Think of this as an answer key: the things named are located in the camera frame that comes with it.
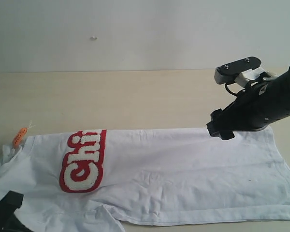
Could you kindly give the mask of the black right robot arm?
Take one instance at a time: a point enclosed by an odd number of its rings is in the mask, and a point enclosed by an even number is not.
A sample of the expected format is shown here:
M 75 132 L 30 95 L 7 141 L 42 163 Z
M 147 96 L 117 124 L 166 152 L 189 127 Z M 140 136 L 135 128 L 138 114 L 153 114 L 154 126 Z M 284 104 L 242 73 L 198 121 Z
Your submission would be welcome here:
M 212 137 L 229 140 L 236 131 L 261 131 L 290 116 L 290 66 L 275 76 L 259 58 L 247 57 L 217 67 L 214 79 L 236 99 L 211 113 L 207 129 Z

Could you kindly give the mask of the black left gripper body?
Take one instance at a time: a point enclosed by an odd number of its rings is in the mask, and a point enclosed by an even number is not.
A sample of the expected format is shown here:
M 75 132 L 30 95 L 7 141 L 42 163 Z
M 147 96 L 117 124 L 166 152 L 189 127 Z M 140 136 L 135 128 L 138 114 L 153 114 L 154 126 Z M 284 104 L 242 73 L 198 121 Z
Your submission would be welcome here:
M 15 216 L 16 209 L 22 206 L 24 195 L 9 191 L 0 200 L 0 232 L 32 232 Z

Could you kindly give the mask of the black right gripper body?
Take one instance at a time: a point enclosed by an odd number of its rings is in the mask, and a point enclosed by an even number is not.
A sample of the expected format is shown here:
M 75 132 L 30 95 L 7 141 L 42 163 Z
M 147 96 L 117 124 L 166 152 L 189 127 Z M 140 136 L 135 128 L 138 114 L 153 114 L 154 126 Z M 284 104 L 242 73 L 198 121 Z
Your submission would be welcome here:
M 228 107 L 211 113 L 210 136 L 229 140 L 235 131 L 260 131 L 278 121 L 279 95 L 278 86 L 246 87 Z

